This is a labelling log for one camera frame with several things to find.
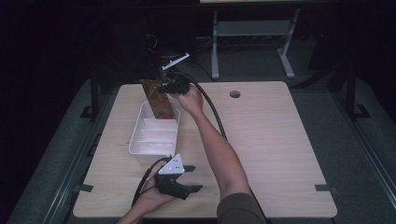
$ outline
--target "sleeve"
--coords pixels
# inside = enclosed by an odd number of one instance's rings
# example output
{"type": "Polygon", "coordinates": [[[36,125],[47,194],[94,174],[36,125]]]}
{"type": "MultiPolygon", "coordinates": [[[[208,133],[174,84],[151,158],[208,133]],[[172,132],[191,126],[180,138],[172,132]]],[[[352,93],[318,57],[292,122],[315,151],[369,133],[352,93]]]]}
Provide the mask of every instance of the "sleeve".
{"type": "Polygon", "coordinates": [[[256,201],[246,193],[235,193],[221,200],[218,206],[218,223],[266,224],[256,201]]]}

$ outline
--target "white plastic tray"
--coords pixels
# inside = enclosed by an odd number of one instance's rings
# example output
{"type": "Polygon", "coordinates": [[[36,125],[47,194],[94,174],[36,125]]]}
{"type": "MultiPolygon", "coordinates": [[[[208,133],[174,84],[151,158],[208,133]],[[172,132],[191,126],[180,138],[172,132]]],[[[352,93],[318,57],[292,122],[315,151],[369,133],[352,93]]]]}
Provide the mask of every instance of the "white plastic tray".
{"type": "Polygon", "coordinates": [[[180,111],[172,102],[171,106],[176,119],[155,119],[148,101],[140,107],[129,145],[129,151],[139,162],[154,163],[160,158],[175,155],[180,111]]]}

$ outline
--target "table hole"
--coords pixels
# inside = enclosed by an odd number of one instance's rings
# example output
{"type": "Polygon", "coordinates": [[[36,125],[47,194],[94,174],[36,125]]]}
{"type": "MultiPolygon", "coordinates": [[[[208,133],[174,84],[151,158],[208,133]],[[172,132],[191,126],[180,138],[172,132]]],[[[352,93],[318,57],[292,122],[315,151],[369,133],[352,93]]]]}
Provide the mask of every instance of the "table hole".
{"type": "Polygon", "coordinates": [[[241,96],[241,92],[239,91],[230,91],[230,96],[233,98],[239,98],[241,96]]]}

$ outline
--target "black cable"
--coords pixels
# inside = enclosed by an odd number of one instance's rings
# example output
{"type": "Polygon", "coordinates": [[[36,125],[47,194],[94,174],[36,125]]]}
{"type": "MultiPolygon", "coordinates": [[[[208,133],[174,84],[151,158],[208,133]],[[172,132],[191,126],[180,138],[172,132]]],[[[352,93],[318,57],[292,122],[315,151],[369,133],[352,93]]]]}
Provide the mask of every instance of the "black cable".
{"type": "Polygon", "coordinates": [[[198,90],[199,90],[199,91],[202,93],[202,95],[205,97],[207,103],[210,105],[210,108],[212,109],[213,114],[215,115],[216,121],[218,122],[218,125],[219,125],[219,130],[220,130],[221,135],[222,135],[225,139],[227,139],[227,136],[226,136],[226,134],[225,134],[225,132],[224,132],[224,128],[223,128],[223,126],[222,126],[222,123],[221,123],[221,120],[220,120],[220,117],[219,117],[219,114],[218,114],[218,111],[216,110],[216,108],[215,108],[215,106],[213,105],[212,101],[210,100],[209,96],[206,94],[206,92],[204,91],[204,89],[202,89],[202,87],[198,84],[198,82],[195,80],[195,78],[193,78],[192,76],[190,76],[190,75],[188,75],[188,74],[182,74],[182,73],[179,73],[179,72],[171,72],[171,73],[175,73],[175,74],[177,74],[177,75],[186,77],[187,79],[189,79],[189,80],[192,82],[192,84],[194,84],[194,86],[196,86],[196,87],[198,88],[198,90]]]}
{"type": "Polygon", "coordinates": [[[186,62],[186,63],[193,63],[193,64],[195,64],[195,65],[197,65],[198,67],[200,67],[200,68],[202,68],[202,70],[204,70],[204,72],[206,73],[206,75],[210,78],[210,80],[211,81],[214,81],[213,80],[213,78],[212,78],[212,76],[210,76],[210,74],[206,71],[206,69],[202,66],[202,65],[200,65],[200,64],[198,64],[197,62],[194,62],[194,61],[184,61],[184,62],[186,62]]]}
{"type": "Polygon", "coordinates": [[[146,180],[147,180],[148,177],[149,177],[149,174],[151,174],[152,169],[153,169],[158,163],[160,163],[161,161],[170,161],[170,160],[171,160],[171,158],[161,158],[161,159],[155,161],[155,162],[151,165],[151,167],[147,169],[145,175],[143,175],[142,180],[140,180],[139,186],[137,186],[136,192],[134,193],[134,200],[132,201],[132,206],[134,206],[134,204],[136,203],[137,199],[139,198],[139,196],[140,196],[140,194],[141,194],[140,191],[142,191],[142,188],[143,188],[143,186],[145,185],[146,180]]]}

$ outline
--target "wooden table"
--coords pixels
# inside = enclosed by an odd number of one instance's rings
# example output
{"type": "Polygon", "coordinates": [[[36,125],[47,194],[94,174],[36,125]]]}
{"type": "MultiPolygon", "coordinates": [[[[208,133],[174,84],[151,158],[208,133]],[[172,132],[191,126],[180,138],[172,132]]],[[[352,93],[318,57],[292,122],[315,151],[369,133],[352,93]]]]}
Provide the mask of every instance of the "wooden table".
{"type": "MultiPolygon", "coordinates": [[[[337,209],[309,143],[289,89],[283,82],[202,83],[247,172],[250,186],[268,217],[334,217],[337,209]],[[231,91],[239,91],[232,98],[231,91]]],[[[74,208],[77,217],[122,217],[149,164],[128,151],[140,106],[147,98],[141,85],[120,88],[82,191],[74,208]]],[[[181,111],[177,153],[185,165],[182,184],[202,184],[186,201],[174,200],[147,217],[216,217],[219,189],[207,162],[198,129],[178,101],[181,111]]],[[[205,112],[216,120],[207,103],[205,112]]]]}

